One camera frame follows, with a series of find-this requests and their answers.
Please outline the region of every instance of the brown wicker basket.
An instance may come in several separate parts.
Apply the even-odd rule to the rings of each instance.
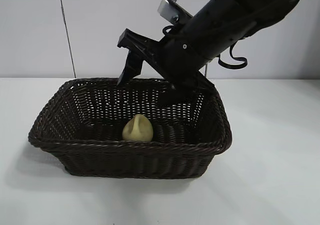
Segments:
[[[150,179],[200,177],[232,142],[220,96],[201,93],[184,103],[158,107],[170,85],[162,79],[115,78],[66,82],[37,117],[29,133],[35,147],[57,157],[76,176]],[[122,140],[124,125],[147,116],[152,142]]]

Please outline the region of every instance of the pear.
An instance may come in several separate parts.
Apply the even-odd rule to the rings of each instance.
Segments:
[[[122,138],[125,141],[150,142],[154,130],[148,118],[136,114],[123,128]]]

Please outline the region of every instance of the table surface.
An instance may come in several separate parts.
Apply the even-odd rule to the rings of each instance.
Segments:
[[[320,80],[214,81],[233,144],[193,180],[74,177],[31,146],[66,80],[0,78],[0,224],[320,224]]]

